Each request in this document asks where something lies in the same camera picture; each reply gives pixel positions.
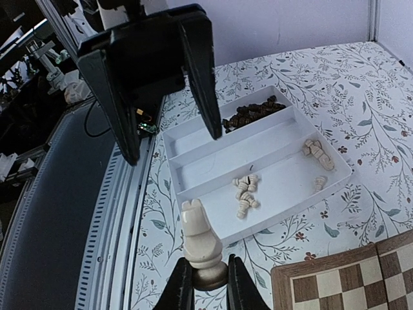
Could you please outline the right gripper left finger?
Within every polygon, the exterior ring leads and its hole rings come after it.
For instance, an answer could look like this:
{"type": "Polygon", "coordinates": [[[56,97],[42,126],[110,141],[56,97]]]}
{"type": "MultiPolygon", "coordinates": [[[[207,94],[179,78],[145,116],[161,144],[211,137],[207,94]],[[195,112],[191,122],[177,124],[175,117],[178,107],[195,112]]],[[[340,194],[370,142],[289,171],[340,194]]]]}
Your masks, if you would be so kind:
{"type": "Polygon", "coordinates": [[[194,309],[193,268],[185,258],[180,258],[154,310],[192,310],[194,309]]]}

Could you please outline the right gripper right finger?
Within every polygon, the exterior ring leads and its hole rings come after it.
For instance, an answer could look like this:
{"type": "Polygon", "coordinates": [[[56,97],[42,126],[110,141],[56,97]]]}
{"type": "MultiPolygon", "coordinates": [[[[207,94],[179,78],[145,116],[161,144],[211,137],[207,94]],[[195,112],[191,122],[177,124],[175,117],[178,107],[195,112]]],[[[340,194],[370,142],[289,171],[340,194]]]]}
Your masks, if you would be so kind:
{"type": "Polygon", "coordinates": [[[228,259],[227,309],[270,310],[251,279],[242,259],[228,259]]]}

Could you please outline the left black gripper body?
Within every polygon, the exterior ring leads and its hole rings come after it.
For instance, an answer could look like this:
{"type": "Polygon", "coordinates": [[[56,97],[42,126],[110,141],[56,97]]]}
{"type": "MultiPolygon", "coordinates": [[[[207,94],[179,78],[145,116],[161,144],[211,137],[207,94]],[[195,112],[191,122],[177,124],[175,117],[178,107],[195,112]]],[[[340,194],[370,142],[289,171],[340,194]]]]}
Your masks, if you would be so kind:
{"type": "Polygon", "coordinates": [[[179,25],[210,26],[199,4],[180,6],[115,26],[82,42],[78,57],[104,50],[132,106],[181,90],[188,82],[179,25]]]}

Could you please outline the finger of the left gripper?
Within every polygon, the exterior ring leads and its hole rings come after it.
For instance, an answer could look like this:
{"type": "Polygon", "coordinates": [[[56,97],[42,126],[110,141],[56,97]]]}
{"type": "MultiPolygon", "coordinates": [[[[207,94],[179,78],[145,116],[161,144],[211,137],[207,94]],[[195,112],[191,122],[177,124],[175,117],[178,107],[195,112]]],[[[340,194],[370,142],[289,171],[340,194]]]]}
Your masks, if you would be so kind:
{"type": "Polygon", "coordinates": [[[181,23],[179,32],[193,98],[210,136],[217,140],[222,136],[222,126],[216,97],[212,29],[181,23]]]}
{"type": "Polygon", "coordinates": [[[140,157],[140,140],[133,106],[104,50],[79,56],[77,66],[105,112],[124,159],[132,166],[140,157]]]}

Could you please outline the wooden chessboard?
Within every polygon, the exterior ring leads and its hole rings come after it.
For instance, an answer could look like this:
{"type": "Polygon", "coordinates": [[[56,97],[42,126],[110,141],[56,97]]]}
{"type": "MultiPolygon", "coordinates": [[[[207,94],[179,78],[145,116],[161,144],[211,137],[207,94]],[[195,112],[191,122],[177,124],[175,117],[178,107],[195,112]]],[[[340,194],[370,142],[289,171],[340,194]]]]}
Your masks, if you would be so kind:
{"type": "Polygon", "coordinates": [[[412,231],[271,271],[274,309],[412,309],[412,231]]]}

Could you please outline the white divided tray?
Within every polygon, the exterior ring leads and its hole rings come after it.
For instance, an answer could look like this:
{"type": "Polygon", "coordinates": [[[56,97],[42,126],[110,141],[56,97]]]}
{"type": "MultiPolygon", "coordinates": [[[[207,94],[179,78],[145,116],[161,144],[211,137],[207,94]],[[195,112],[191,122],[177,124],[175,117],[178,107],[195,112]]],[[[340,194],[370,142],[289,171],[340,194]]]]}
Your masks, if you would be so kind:
{"type": "Polygon", "coordinates": [[[302,151],[302,144],[308,139],[320,141],[337,167],[334,172],[327,173],[328,183],[325,188],[301,204],[296,213],[289,216],[291,217],[342,189],[352,175],[352,169],[340,153],[302,111],[293,106],[274,86],[224,104],[220,108],[221,116],[229,119],[238,107],[251,103],[261,104],[272,95],[287,107],[228,134],[224,133],[217,140],[211,138],[200,117],[163,133],[177,202],[200,199],[209,222],[223,245],[259,232],[267,232],[271,226],[279,223],[271,219],[262,222],[261,208],[249,210],[248,216],[240,220],[237,217],[237,188],[232,184],[234,178],[257,173],[289,154],[302,151]]]}

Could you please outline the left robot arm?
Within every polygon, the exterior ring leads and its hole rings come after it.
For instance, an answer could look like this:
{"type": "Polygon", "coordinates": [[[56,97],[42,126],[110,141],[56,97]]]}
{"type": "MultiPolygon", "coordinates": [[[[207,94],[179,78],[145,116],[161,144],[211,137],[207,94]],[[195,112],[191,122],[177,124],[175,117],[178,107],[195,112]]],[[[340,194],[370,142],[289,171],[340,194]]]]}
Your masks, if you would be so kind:
{"type": "Polygon", "coordinates": [[[147,14],[139,1],[99,1],[103,30],[82,41],[77,67],[106,114],[124,159],[139,159],[138,111],[190,87],[206,128],[222,135],[212,23],[200,5],[147,14]]]}

